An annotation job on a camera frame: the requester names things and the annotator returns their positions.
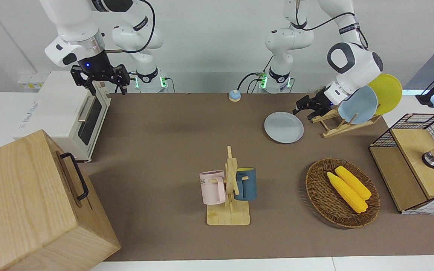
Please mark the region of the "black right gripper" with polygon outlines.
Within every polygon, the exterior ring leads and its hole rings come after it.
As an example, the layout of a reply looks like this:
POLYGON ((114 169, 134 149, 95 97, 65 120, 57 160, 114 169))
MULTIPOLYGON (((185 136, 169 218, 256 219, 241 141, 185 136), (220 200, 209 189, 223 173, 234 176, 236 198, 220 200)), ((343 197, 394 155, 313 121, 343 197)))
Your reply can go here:
POLYGON ((93 81, 117 84, 122 95, 127 94, 127 86, 131 83, 131 77, 125 66, 112 67, 100 62, 83 62, 83 69, 80 66, 72 66, 71 76, 77 86, 86 88, 93 96, 96 94, 93 81))

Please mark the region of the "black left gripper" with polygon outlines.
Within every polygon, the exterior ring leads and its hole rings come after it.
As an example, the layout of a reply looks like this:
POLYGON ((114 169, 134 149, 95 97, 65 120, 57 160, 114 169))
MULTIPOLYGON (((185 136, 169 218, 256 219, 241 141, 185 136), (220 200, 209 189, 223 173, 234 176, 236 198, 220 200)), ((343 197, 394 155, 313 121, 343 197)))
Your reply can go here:
POLYGON ((311 120, 317 116, 317 113, 328 113, 332 110, 333 103, 324 94, 325 88, 319 90, 314 98, 300 99, 296 101, 296 107, 292 110, 292 114, 298 114, 302 110, 313 110, 312 113, 307 115, 307 119, 311 120))

